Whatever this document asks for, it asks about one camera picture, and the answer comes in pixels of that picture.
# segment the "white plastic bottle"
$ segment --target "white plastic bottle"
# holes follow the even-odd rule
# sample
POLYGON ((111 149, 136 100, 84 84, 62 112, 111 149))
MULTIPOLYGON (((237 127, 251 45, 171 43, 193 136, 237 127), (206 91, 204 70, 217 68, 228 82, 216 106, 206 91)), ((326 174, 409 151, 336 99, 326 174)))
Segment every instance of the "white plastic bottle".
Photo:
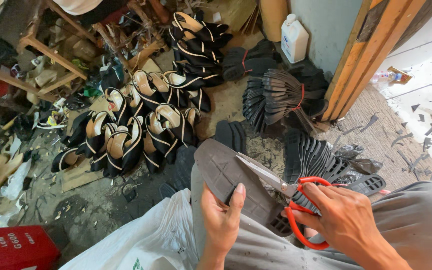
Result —
POLYGON ((281 49, 292 64, 306 57, 309 34, 296 20, 296 15, 289 14, 281 26, 281 49))
POLYGON ((393 71, 378 71, 371 77, 371 83, 389 83, 392 81, 401 80, 401 73, 394 73, 393 71))

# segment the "red scissors handle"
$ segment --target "red scissors handle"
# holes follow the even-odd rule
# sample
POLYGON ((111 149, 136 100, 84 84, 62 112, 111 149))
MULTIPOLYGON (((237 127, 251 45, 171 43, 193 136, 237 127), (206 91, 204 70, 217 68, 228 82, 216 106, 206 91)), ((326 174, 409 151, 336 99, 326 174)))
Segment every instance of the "red scissors handle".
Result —
MULTIPOLYGON (((299 185, 297 185, 297 190, 301 193, 303 193, 303 195, 308 198, 306 196, 306 194, 303 191, 303 183, 307 183, 307 182, 316 182, 316 183, 320 183, 321 185, 324 186, 332 186, 330 182, 326 181, 325 179, 321 178, 321 177, 317 177, 317 176, 309 176, 309 177, 303 177, 303 178, 299 178, 297 180, 297 183, 299 185)), ((308 200, 316 207, 319 209, 319 207, 315 204, 314 201, 312 201, 311 199, 308 198, 308 200)), ((293 212, 292 210, 298 210, 301 212, 305 212, 311 215, 316 215, 313 211, 309 210, 308 208, 305 208, 301 205, 297 205, 295 204, 292 200, 289 201, 289 206, 284 208, 285 212, 286 212, 286 216, 287 219, 289 220, 289 224, 291 225, 291 229, 293 230, 294 235, 296 236, 296 238, 301 241, 301 243, 303 243, 305 246, 307 246, 310 249, 316 249, 316 250, 321 250, 321 249, 326 249, 327 247, 329 247, 329 244, 324 241, 322 243, 313 243, 313 242, 309 242, 308 239, 306 239, 306 237, 303 236, 303 234, 301 233, 301 231, 298 229, 298 226, 296 224, 296 221, 294 220, 294 216, 293 216, 293 212)))

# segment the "red cardboard box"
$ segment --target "red cardboard box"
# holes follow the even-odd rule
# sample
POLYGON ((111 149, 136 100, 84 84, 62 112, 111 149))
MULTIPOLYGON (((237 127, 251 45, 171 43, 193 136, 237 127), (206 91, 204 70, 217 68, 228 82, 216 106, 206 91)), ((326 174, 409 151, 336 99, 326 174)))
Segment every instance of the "red cardboard box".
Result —
POLYGON ((0 228, 0 270, 50 270, 59 256, 41 226, 0 228))

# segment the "bottle cap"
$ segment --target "bottle cap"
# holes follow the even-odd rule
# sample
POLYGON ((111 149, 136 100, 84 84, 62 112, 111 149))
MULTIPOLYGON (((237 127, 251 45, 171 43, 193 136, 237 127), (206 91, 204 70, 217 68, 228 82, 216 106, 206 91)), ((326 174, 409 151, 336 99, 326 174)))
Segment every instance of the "bottle cap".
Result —
POLYGON ((295 14, 289 14, 288 16, 286 16, 286 20, 284 21, 284 23, 289 26, 290 24, 292 24, 294 21, 296 21, 296 15, 295 14))

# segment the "scissors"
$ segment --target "scissors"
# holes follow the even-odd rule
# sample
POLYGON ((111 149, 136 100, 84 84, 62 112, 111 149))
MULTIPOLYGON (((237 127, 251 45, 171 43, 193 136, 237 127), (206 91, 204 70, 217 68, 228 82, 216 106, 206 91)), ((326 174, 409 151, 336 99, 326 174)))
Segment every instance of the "scissors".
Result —
MULTIPOLYGON (((326 249, 329 247, 329 244, 324 241, 322 243, 313 243, 309 242, 306 237, 303 236, 301 231, 298 229, 298 226, 296 224, 296 220, 294 219, 292 210, 298 210, 301 212, 306 212, 311 215, 317 215, 315 212, 309 210, 308 208, 305 208, 301 205, 297 205, 294 203, 291 198, 296 193, 296 191, 301 192, 306 198, 306 194, 303 190, 303 183, 313 182, 313 183, 320 183, 324 186, 332 186, 332 184, 325 179, 317 176, 309 176, 309 177, 302 177, 297 180, 297 183, 294 184, 288 184, 283 179, 279 178, 274 172, 267 169, 265 166, 263 166, 261 163, 255 161, 249 156, 246 156, 242 153, 237 153, 237 157, 249 168, 251 171, 253 171, 256 175, 261 178, 261 180, 268 183, 270 186, 274 187, 277 191, 281 192, 286 197, 287 204, 284 207, 284 211, 286 212, 287 219, 289 220, 289 224, 291 226, 291 230, 293 231, 294 235, 297 237, 301 243, 303 243, 305 246, 309 247, 310 249, 326 249)), ((310 198, 308 200, 319 209, 319 207, 315 204, 314 201, 312 201, 310 198)))

